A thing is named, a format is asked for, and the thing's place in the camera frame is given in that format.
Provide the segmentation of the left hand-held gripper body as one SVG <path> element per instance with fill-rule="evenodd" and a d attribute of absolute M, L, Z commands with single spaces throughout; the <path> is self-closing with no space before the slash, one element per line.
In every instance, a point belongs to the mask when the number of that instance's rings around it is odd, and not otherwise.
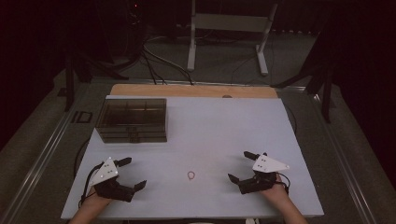
<path fill-rule="evenodd" d="M 123 186 L 117 181 L 119 167 L 114 161 L 111 157 L 104 161 L 89 181 L 89 185 L 101 197 L 129 203 L 134 197 L 134 188 Z"/>

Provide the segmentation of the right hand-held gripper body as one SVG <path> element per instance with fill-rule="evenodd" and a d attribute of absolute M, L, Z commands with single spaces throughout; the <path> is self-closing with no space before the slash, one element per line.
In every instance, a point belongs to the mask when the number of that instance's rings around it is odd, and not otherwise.
<path fill-rule="evenodd" d="M 246 180 L 239 180 L 237 186 L 242 194 L 270 189 L 276 183 L 276 176 L 280 175 L 280 171 L 289 168 L 287 164 L 272 159 L 266 154 L 259 155 L 252 166 L 254 176 Z M 286 179 L 287 183 L 282 181 L 282 184 L 286 192 L 289 192 L 290 180 L 287 177 Z"/>

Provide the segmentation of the translucent brown drawer box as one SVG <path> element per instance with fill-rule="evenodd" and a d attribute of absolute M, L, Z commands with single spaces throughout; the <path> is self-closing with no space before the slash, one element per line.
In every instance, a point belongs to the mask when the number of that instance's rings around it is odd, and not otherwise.
<path fill-rule="evenodd" d="M 106 99 L 96 131 L 104 143 L 166 142 L 166 103 L 164 98 Z"/>

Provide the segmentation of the person's left hand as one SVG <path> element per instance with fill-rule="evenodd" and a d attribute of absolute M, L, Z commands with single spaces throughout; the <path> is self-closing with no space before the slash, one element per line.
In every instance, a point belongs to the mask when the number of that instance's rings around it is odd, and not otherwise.
<path fill-rule="evenodd" d="M 90 212 L 101 213 L 112 202 L 112 199 L 104 198 L 96 193 L 94 188 L 90 188 L 82 207 L 87 208 Z"/>

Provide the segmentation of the person's right hand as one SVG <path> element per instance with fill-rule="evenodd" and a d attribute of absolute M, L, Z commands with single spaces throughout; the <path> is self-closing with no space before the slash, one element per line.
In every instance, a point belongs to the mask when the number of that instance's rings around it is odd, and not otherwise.
<path fill-rule="evenodd" d="M 279 175 L 276 176 L 276 183 L 270 189 L 261 191 L 261 195 L 275 207 L 284 205 L 290 201 L 290 197 Z"/>

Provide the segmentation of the wooden board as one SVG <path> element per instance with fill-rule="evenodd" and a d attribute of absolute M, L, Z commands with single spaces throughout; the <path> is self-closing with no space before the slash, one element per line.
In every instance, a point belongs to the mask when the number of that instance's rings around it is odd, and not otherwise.
<path fill-rule="evenodd" d="M 276 91 L 269 87 L 208 85 L 116 84 L 112 87 L 110 94 L 125 96 L 277 98 Z"/>

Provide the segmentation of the black tripod stand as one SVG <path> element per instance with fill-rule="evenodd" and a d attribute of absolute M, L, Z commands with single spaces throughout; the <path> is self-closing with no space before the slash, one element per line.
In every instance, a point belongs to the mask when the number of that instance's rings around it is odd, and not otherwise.
<path fill-rule="evenodd" d="M 332 74 L 333 74 L 333 42 L 334 34 L 329 30 L 323 29 L 312 49 L 308 53 L 300 72 L 285 81 L 272 84 L 273 88 L 283 89 L 291 84 L 311 77 L 304 91 L 307 94 L 317 94 L 323 90 L 321 98 L 321 115 L 330 123 L 330 101 L 332 92 Z"/>

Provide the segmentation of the black rectangular floor frame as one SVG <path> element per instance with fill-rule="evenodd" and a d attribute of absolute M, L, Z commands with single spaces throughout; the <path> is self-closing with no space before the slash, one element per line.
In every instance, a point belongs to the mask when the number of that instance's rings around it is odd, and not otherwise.
<path fill-rule="evenodd" d="M 71 120 L 72 123 L 90 123 L 92 121 L 92 112 L 76 111 Z"/>

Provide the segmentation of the aluminium floor rail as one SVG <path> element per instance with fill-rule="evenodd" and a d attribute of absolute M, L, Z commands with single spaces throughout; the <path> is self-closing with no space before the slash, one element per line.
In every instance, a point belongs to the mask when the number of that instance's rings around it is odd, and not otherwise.
<path fill-rule="evenodd" d="M 317 94 L 309 94 L 308 95 L 309 101 L 313 106 L 316 116 L 318 117 L 318 121 L 320 126 L 328 136 L 331 142 L 332 150 L 335 154 L 335 160 L 337 166 L 341 172 L 342 177 L 345 180 L 346 187 L 349 191 L 349 194 L 352 198 L 355 207 L 361 217 L 361 221 L 363 224 L 378 224 L 375 218 L 374 213 L 372 212 L 366 197 L 361 190 L 361 186 L 354 175 L 349 162 L 347 161 L 347 157 L 337 140 L 335 133 L 333 132 L 332 126 L 328 123 L 321 114 L 321 103 L 319 96 Z"/>
<path fill-rule="evenodd" d="M 65 224 L 75 157 L 84 141 L 72 123 L 76 110 L 50 94 L 0 152 L 0 224 Z"/>

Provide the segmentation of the grey metal stand frame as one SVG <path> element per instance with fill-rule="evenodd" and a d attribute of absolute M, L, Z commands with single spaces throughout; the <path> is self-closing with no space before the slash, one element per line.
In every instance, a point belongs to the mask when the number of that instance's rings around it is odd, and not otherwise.
<path fill-rule="evenodd" d="M 269 12 L 265 16 L 227 15 L 197 12 L 196 0 L 191 0 L 191 37 L 187 69 L 189 71 L 195 69 L 197 29 L 251 32 L 262 33 L 262 41 L 255 47 L 255 51 L 261 74 L 267 76 L 269 70 L 264 56 L 264 48 L 274 22 L 278 5 L 279 0 L 273 0 L 270 3 Z"/>

